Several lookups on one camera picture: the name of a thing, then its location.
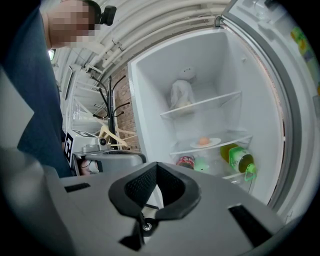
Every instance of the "wall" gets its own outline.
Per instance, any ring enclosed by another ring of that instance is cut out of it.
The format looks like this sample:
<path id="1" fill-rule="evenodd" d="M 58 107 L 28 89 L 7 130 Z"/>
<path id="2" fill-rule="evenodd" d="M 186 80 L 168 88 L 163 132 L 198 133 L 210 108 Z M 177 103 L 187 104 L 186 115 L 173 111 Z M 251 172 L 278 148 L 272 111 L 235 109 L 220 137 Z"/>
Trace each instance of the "wall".
<path id="1" fill-rule="evenodd" d="M 131 101 L 131 94 L 130 94 L 130 87 L 129 87 L 129 80 L 128 80 L 128 69 L 127 66 L 125 66 L 123 69 L 121 69 L 117 74 L 112 76 L 113 85 L 123 76 L 126 75 L 126 78 L 124 78 L 114 89 L 114 97 L 115 97 L 115 106 L 118 107 L 121 104 L 130 102 L 129 105 L 121 107 L 117 113 L 119 114 L 121 111 L 124 111 L 124 114 L 117 117 L 117 123 L 118 127 L 121 130 L 130 131 L 130 132 L 136 132 L 136 123 L 135 123 L 135 117 L 134 112 L 132 109 L 132 101 Z M 130 134 L 124 134 L 120 133 L 120 138 L 128 138 L 131 137 Z M 127 150 L 130 148 L 130 150 L 135 152 L 141 152 L 141 148 L 138 141 L 138 136 L 129 138 L 126 140 L 128 147 L 123 147 L 124 150 Z"/>

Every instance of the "green bottle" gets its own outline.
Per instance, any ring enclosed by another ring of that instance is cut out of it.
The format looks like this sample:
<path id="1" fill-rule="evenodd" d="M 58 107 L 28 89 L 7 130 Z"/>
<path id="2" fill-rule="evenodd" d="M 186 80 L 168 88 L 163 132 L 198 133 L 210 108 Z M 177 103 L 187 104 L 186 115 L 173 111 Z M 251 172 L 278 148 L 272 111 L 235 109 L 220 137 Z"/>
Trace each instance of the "green bottle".
<path id="1" fill-rule="evenodd" d="M 245 148 L 232 143 L 220 147 L 220 154 L 236 172 L 245 173 L 246 182 L 256 177 L 257 167 L 254 158 Z"/>

